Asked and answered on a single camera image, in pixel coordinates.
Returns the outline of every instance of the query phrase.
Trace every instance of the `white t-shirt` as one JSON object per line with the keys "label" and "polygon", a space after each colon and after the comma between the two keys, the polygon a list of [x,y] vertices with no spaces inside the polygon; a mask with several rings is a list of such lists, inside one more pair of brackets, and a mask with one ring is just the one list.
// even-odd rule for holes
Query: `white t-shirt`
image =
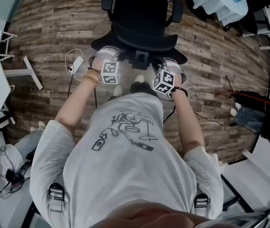
{"label": "white t-shirt", "polygon": [[6,153],[0,151],[0,192],[10,188],[10,184],[6,180],[7,170],[17,172],[23,165],[23,158],[17,148],[11,144],[6,144],[1,147],[2,150],[6,147]]}
{"label": "white t-shirt", "polygon": [[[53,227],[88,228],[135,200],[193,212],[198,185],[211,201],[207,216],[217,217],[223,205],[217,155],[197,147],[183,160],[164,138],[162,120],[161,101],[137,93],[99,107],[76,146],[64,126],[50,121],[31,169],[30,193],[41,215]],[[48,211],[54,182],[65,189],[62,213]]]}

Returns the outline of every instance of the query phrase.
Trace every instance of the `power strip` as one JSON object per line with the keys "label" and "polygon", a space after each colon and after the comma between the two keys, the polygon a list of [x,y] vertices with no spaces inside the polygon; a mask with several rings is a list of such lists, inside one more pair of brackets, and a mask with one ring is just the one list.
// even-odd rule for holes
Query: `power strip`
{"label": "power strip", "polygon": [[80,68],[81,64],[83,63],[84,59],[82,57],[77,57],[73,64],[68,69],[69,72],[74,75],[77,70]]}

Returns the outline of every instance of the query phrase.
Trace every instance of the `cartoon drawing on shirt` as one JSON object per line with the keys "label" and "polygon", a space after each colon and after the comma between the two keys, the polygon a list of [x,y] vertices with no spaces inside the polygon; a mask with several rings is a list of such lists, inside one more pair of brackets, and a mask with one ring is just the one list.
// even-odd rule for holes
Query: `cartoon drawing on shirt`
{"label": "cartoon drawing on shirt", "polygon": [[[142,118],[138,115],[134,115],[133,113],[121,113],[117,116],[113,116],[112,125],[105,130],[103,130],[99,139],[95,142],[92,147],[92,150],[99,151],[102,146],[106,143],[106,139],[108,134],[112,134],[114,137],[118,137],[119,135],[124,136],[132,145],[135,145],[141,149],[152,151],[154,148],[150,145],[147,145],[142,142],[137,142],[133,139],[133,133],[140,133],[140,128],[137,127],[140,123],[146,122],[142,121]],[[158,140],[156,137],[151,136],[149,133],[149,122],[147,123],[147,135],[139,137],[139,139],[144,141]]]}

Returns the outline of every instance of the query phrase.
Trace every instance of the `black pants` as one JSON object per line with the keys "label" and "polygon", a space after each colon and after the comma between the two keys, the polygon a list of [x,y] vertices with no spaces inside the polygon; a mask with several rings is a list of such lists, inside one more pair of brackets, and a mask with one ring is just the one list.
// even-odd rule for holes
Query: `black pants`
{"label": "black pants", "polygon": [[[154,95],[158,98],[157,93],[151,89],[150,85],[147,82],[134,82],[130,86],[130,93],[135,94],[135,93],[147,93],[150,95]],[[117,98],[117,96],[111,96],[108,101],[113,100]]]}

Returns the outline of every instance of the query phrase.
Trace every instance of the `wooden floor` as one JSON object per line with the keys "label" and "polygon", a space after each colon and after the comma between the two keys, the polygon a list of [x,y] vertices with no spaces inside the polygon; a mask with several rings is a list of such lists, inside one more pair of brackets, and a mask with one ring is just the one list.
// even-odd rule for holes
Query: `wooden floor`
{"label": "wooden floor", "polygon": [[[37,126],[38,120],[48,122],[54,119],[64,103],[70,76],[65,71],[65,54],[79,48],[84,52],[84,59],[93,53],[91,41],[105,35],[110,30],[106,12],[101,10],[101,0],[22,0],[9,27],[10,33],[18,38],[10,43],[9,52],[16,55],[12,62],[3,63],[4,69],[24,68],[23,57],[28,56],[44,88],[39,91],[30,77],[11,79],[15,85],[11,93],[9,107],[15,113],[16,125],[9,126],[12,143],[29,132],[31,126]],[[268,51],[260,51],[261,45],[267,45],[265,37],[238,38],[236,31],[224,32],[216,20],[201,21],[184,8],[181,23],[172,23],[166,31],[178,34],[176,48],[189,59],[183,69],[187,74],[185,87],[226,85],[225,76],[233,84],[247,84],[268,87],[270,59]],[[81,53],[68,55],[73,61]],[[81,77],[87,67],[78,71]],[[130,67],[125,67],[128,75],[138,74]],[[124,77],[122,85],[127,90],[134,77]],[[74,90],[78,81],[74,80]],[[105,102],[113,87],[102,85],[97,89],[98,104]],[[254,90],[266,95],[267,90],[248,86],[235,86],[236,90]],[[214,97],[215,93],[224,92],[228,87],[191,88],[188,90],[193,110],[210,120],[229,125],[233,118],[229,115],[234,99]],[[79,140],[86,132],[88,120],[93,113],[93,96],[88,102],[75,139]],[[173,103],[164,102],[165,115],[169,114]],[[206,150],[216,153],[223,162],[242,158],[241,152],[250,150],[255,135],[240,127],[223,128],[215,122],[208,122],[198,117],[203,129]],[[164,124],[168,141],[180,150],[176,114]]]}

